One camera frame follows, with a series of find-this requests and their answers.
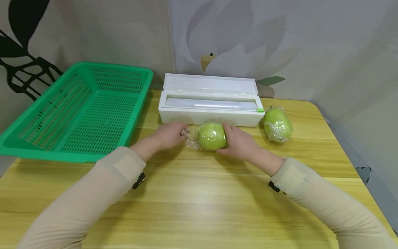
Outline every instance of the yellow tabletop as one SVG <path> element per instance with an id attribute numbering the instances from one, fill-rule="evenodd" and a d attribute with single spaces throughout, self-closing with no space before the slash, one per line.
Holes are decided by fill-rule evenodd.
<path id="1" fill-rule="evenodd" d="M 131 143 L 161 124 L 160 91 L 151 90 Z M 282 106 L 294 127 L 284 145 L 260 127 L 244 127 L 264 148 L 295 157 L 369 208 L 394 236 L 315 105 L 262 99 Z M 17 159 L 0 179 L 1 249 L 14 248 L 33 220 L 93 164 Z M 306 209 L 268 188 L 269 177 L 247 163 L 178 148 L 155 155 L 147 178 L 112 205 L 83 248 L 338 248 L 331 231 Z"/>

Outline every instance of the sleeve cuff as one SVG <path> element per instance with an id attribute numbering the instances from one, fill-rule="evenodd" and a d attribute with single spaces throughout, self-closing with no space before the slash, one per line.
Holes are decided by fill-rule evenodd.
<path id="1" fill-rule="evenodd" d="M 295 197 L 312 178 L 314 171 L 294 158 L 284 157 L 285 162 L 271 181 L 289 197 Z"/>
<path id="2" fill-rule="evenodd" d="M 127 147 L 117 147 L 109 155 L 98 160 L 97 164 L 111 167 L 120 173 L 131 185 L 133 185 L 146 163 L 132 150 Z"/>

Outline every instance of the green pear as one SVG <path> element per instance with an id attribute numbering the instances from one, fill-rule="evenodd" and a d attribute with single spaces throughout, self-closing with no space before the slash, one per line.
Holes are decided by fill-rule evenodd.
<path id="1" fill-rule="evenodd" d="M 265 113 L 263 125 L 269 141 L 284 143 L 291 137 L 293 132 L 292 124 L 285 112 L 272 106 Z"/>
<path id="2" fill-rule="evenodd" d="M 216 151 L 224 148 L 226 143 L 225 131 L 219 123 L 207 123 L 198 131 L 198 142 L 207 150 Z"/>

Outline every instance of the green plastic basket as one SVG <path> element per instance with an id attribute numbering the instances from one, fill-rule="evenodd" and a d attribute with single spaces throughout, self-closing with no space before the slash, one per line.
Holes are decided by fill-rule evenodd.
<path id="1" fill-rule="evenodd" d="M 0 137 L 0 153 L 94 162 L 130 142 L 153 77 L 147 68 L 71 66 Z"/>

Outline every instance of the plastic wrap dispenser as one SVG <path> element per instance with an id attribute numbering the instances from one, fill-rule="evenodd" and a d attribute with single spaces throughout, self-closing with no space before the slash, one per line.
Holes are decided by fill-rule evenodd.
<path id="1" fill-rule="evenodd" d="M 254 79 L 166 73 L 159 113 L 163 123 L 254 127 L 265 114 L 257 94 Z"/>

